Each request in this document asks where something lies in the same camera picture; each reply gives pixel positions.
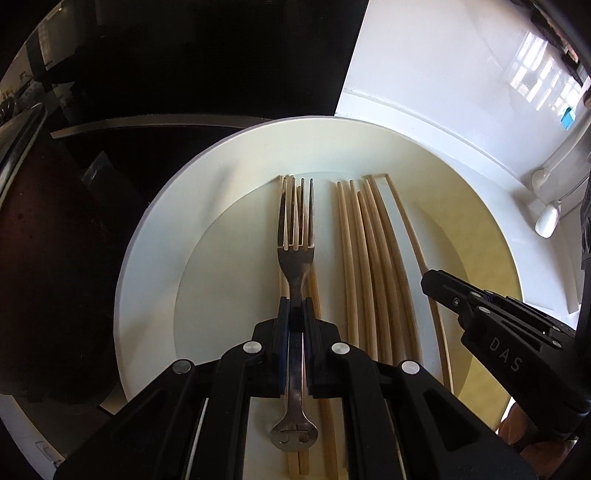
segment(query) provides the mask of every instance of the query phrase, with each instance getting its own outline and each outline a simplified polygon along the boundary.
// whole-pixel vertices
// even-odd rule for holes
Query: white plate
[[[327,171],[339,173],[316,173]],[[175,359],[217,358],[250,338],[256,322],[275,316],[277,190],[269,183],[280,174],[306,172],[315,172],[318,184],[389,173],[405,202],[414,202],[436,222],[439,215],[451,217],[457,212],[458,195],[468,195],[472,207],[486,214],[481,215],[490,223],[486,228],[496,228],[486,207],[444,162],[376,125],[334,117],[296,118],[224,139],[191,160],[160,191],[126,252],[116,294],[114,335],[128,398]],[[321,187],[316,195],[316,261],[323,314],[340,326],[344,337],[344,301],[338,292],[342,270],[337,268],[341,252],[335,235],[338,214],[330,213],[336,205],[336,198],[330,196],[336,194]],[[237,216],[233,210],[241,209],[240,205],[250,207]],[[472,228],[474,218],[459,217],[466,222],[460,226]],[[253,232],[268,232],[268,236],[259,238]],[[449,230],[446,233],[452,238]],[[267,437],[271,418],[279,418],[281,409],[276,401],[261,401],[260,408],[254,408],[247,450],[255,439],[260,440],[261,450],[257,459],[247,451],[245,471],[254,472],[254,468],[260,474],[284,475],[285,465],[275,460],[280,452],[273,447],[265,450],[271,445]],[[314,412],[311,416],[317,419]],[[316,463],[316,454],[311,451],[310,455],[311,463]]]

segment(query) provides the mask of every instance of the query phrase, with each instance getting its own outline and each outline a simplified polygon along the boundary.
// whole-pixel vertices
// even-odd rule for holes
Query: metal fork
[[[287,409],[284,417],[271,429],[271,442],[286,452],[310,448],[318,439],[318,429],[303,409],[304,324],[302,285],[314,260],[314,184],[310,179],[307,222],[304,214],[304,179],[298,194],[295,178],[290,178],[290,205],[287,204],[287,182],[281,186],[277,258],[290,286],[289,345],[287,361]]]

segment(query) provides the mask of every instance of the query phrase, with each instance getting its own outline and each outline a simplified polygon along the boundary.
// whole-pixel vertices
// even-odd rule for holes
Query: screw
[[[173,372],[177,375],[183,375],[191,370],[191,362],[189,360],[177,360],[173,363]]]
[[[418,365],[418,363],[410,360],[407,360],[402,364],[402,371],[409,375],[417,374],[420,369],[421,367]]]
[[[262,350],[262,345],[259,342],[255,342],[251,340],[250,342],[246,342],[242,345],[242,350],[246,353],[258,353]]]
[[[349,350],[351,350],[349,345],[343,342],[333,343],[333,346],[330,347],[330,349],[338,355],[344,355],[346,353],[349,353]]]

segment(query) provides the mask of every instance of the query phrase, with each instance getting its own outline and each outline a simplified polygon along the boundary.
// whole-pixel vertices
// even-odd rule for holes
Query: hand
[[[509,411],[509,415],[499,426],[499,437],[509,445],[518,442],[527,429],[528,416],[516,403]],[[521,452],[521,456],[534,468],[540,479],[548,478],[569,454],[574,441],[540,442],[528,445]]]

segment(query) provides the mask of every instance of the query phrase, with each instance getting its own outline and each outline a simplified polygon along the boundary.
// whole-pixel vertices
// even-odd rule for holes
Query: blue object
[[[573,126],[575,119],[574,110],[571,107],[568,107],[564,112],[564,115],[560,119],[560,123],[564,127],[565,130],[568,130],[570,127]]]

